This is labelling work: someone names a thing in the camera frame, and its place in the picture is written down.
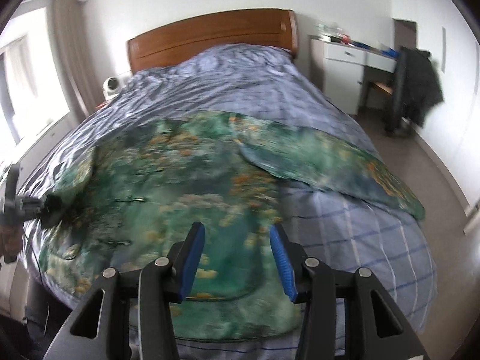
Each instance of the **drawer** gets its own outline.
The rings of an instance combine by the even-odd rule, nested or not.
[[[365,50],[335,43],[325,43],[325,58],[364,65]]]
[[[393,73],[397,61],[384,55],[367,52],[367,66],[380,69],[381,71],[389,71]]]

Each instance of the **blue gripper pad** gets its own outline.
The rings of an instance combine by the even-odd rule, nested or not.
[[[270,226],[270,247],[272,248],[273,257],[277,264],[278,274],[282,281],[283,291],[290,301],[294,302],[297,298],[298,291],[295,286],[295,275],[292,264],[287,255],[285,247],[278,235],[278,230],[275,225]]]
[[[194,285],[195,273],[197,272],[200,257],[202,256],[203,247],[205,245],[205,226],[200,224],[195,239],[190,248],[185,265],[182,272],[182,284],[179,291],[180,299],[183,300],[190,293]]]

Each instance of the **bed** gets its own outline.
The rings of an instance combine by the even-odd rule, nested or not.
[[[315,128],[379,158],[359,125],[335,108],[293,64],[295,14],[282,9],[220,12],[156,28],[129,40],[134,76],[118,98],[67,136],[27,183],[41,196],[87,149],[127,128],[179,119],[201,110],[234,112]],[[412,326],[425,326],[436,294],[436,269],[419,224],[404,211],[295,181],[279,182],[280,212],[289,238],[335,269],[371,268]],[[36,256],[45,234],[25,229],[22,259],[39,276]],[[48,274],[45,286],[63,303],[78,299]],[[344,313],[337,303],[337,349],[344,345]],[[181,358],[290,359],[299,330],[281,337],[235,342],[178,340]]]

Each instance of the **bed frame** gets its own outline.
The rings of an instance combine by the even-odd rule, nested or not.
[[[133,73],[176,65],[216,44],[247,43],[282,47],[297,54],[297,24],[292,10],[241,9],[167,24],[128,41]]]

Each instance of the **floor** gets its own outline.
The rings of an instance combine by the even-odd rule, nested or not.
[[[420,338],[431,360],[450,360],[480,314],[480,229],[464,235],[460,203],[413,138],[385,136],[378,112],[362,112],[357,121],[425,207],[422,229],[437,265],[438,296]]]

